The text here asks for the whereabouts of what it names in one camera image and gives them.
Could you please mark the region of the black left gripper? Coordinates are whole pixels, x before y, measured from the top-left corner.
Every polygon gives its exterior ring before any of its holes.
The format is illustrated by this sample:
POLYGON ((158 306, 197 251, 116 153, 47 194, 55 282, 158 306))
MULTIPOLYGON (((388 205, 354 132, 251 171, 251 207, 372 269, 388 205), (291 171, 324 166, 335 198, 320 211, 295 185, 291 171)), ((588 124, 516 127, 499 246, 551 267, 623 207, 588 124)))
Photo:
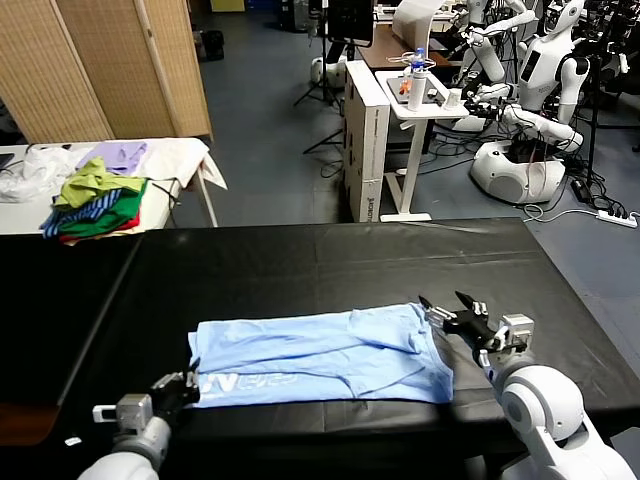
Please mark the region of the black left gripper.
POLYGON ((171 372, 155 381, 151 389, 154 415, 161 418, 175 417, 185 406, 198 402, 200 358, 193 360, 186 371, 186 390, 182 372, 171 372))

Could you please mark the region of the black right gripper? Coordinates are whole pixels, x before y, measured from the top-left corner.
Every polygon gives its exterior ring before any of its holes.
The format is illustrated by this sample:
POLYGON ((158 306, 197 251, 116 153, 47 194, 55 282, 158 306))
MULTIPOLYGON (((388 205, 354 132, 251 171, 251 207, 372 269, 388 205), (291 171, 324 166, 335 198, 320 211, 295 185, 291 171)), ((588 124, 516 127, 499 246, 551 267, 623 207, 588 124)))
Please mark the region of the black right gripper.
POLYGON ((458 335, 470 348, 494 348, 496 332, 488 326, 487 305, 469 294, 455 291, 455 295, 468 310, 454 313, 442 307, 434 306, 424 296, 419 302, 425 311, 425 317, 437 328, 443 328, 446 334, 458 335))

